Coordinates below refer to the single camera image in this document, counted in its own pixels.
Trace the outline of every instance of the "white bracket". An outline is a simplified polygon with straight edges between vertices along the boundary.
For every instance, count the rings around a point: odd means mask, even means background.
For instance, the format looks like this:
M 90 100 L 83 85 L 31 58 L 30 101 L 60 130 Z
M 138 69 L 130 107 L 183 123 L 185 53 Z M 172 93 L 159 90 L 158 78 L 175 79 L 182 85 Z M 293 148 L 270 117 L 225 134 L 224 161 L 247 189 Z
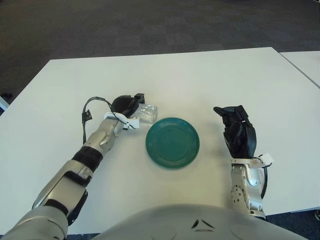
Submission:
M 261 155 L 259 157 L 254 158 L 233 158 L 231 159 L 232 164 L 243 164 L 248 165 L 250 169 L 261 169 L 266 166 L 269 166 L 274 162 L 274 159 L 271 157 L 269 153 Z
M 127 118 L 125 115 L 118 112 L 115 112 L 114 114 L 112 112 L 107 112 L 104 115 L 104 119 L 115 118 L 115 116 L 124 124 L 124 129 L 138 129 L 140 127 L 139 117 Z

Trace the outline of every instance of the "black joint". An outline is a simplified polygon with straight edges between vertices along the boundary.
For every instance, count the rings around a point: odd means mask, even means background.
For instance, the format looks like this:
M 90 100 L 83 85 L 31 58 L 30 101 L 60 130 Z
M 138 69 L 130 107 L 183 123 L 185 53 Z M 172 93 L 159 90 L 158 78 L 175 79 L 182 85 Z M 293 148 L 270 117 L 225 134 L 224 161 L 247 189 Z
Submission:
M 145 94 L 144 93 L 137 93 L 134 96 L 135 99 L 137 99 L 138 104 L 144 104 L 145 103 Z
M 72 181 L 76 182 L 77 184 L 86 187 L 90 183 L 92 177 L 88 176 L 87 179 L 83 179 L 81 176 L 78 174 L 74 173 L 73 171 L 67 171 L 64 174 L 67 178 L 71 179 Z
M 75 208 L 73 209 L 73 211 L 69 214 L 69 216 L 67 217 L 68 220 L 68 225 L 70 226 L 71 224 L 74 223 L 74 221 L 77 219 L 83 205 L 85 204 L 85 201 L 87 200 L 88 197 L 88 192 L 85 191 L 80 199 L 80 201 L 78 202 L 78 204 L 75 206 Z
M 83 146 L 72 159 L 83 163 L 94 172 L 103 158 L 104 156 L 98 150 L 90 146 Z
M 64 215 L 67 216 L 68 214 L 68 209 L 61 204 L 60 202 L 58 202 L 57 200 L 54 199 L 48 199 L 45 203 L 45 206 L 50 206 L 50 207 L 54 207 L 56 209 L 59 209 L 61 212 L 63 212 Z
M 89 109 L 86 112 L 82 113 L 82 122 L 85 123 L 86 121 L 89 121 L 91 119 L 92 119 L 92 116 L 91 116 L 91 112 L 89 111 Z

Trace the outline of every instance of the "white table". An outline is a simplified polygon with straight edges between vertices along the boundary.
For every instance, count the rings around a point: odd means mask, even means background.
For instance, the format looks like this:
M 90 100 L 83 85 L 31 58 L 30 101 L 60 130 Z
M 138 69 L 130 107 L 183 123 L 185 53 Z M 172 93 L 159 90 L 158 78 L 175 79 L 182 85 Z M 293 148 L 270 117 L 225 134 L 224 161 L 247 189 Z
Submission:
M 198 132 L 187 167 L 166 170 L 148 157 L 149 125 L 123 132 L 89 184 L 70 234 L 99 233 L 146 208 L 175 203 L 228 207 L 231 166 L 214 106 L 242 104 L 270 153 L 267 215 L 318 207 L 320 90 L 273 48 L 51 60 L 0 117 L 0 234 L 30 210 L 43 186 L 82 145 L 89 97 L 145 93 L 158 119 L 178 117 Z M 108 111 L 88 106 L 92 133 Z
M 281 55 L 320 88 L 320 51 L 281 52 Z

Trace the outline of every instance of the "black cable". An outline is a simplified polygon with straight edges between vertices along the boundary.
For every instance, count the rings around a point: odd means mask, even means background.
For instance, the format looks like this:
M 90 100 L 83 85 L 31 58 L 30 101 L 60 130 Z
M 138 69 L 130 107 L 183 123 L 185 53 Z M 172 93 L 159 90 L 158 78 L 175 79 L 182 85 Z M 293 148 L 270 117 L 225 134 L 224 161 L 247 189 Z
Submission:
M 90 102 L 93 101 L 93 100 L 98 100 L 98 101 L 102 101 L 102 102 L 107 103 L 108 106 L 109 106 L 109 108 L 110 108 L 110 111 L 111 111 L 112 114 L 113 114 L 113 116 L 114 116 L 118 121 L 120 121 L 121 123 L 123 123 L 124 125 L 127 124 L 126 122 L 122 121 L 121 119 L 119 119 L 119 118 L 116 116 L 116 114 L 115 114 L 115 112 L 114 112 L 114 110 L 113 110 L 113 107 L 112 107 L 111 103 L 108 102 L 106 99 L 104 99 L 104 98 L 102 98 L 102 97 L 99 97 L 99 96 L 90 97 L 90 98 L 86 101 L 86 103 L 84 104 L 83 109 L 82 109 L 82 129 L 83 129 L 83 139 L 82 139 L 82 140 L 83 140 L 83 143 L 85 143 L 85 142 L 87 141 L 87 136 L 86 136 L 86 120 L 84 119 L 84 114 L 85 114 L 85 112 L 86 112 L 86 108 L 87 108 L 88 103 L 90 103 Z
M 268 184 L 268 170 L 267 170 L 267 167 L 264 167 L 263 171 L 264 171 L 264 184 L 263 184 L 263 188 L 262 188 L 262 191 L 261 191 L 261 199 L 263 199 L 265 194 L 266 194 L 267 184 Z

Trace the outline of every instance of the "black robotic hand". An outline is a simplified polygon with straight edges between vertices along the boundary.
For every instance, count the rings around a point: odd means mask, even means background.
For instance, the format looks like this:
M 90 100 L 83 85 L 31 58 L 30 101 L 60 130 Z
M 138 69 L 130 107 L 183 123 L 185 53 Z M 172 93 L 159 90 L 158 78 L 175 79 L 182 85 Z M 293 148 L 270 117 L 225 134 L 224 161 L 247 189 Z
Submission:
M 223 136 L 231 156 L 234 159 L 253 158 L 257 145 L 256 131 L 244 107 L 216 106 L 213 110 L 222 117 L 225 125 Z

